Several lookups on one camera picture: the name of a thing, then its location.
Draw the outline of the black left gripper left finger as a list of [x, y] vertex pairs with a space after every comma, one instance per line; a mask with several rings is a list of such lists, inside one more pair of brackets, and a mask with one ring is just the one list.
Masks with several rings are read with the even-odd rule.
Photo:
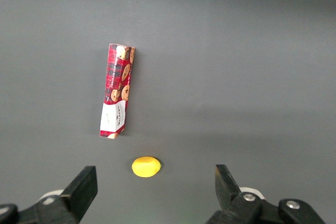
[[1, 223], [80, 223], [98, 192], [95, 166], [86, 166], [71, 183], [50, 191], [25, 210], [1, 205]]

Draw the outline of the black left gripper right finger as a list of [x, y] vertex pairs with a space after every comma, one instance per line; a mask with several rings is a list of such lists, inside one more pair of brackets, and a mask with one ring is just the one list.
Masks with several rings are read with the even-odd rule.
[[226, 165], [216, 165], [215, 190], [221, 210], [207, 223], [324, 223], [299, 199], [285, 198], [272, 205], [255, 189], [239, 187]]

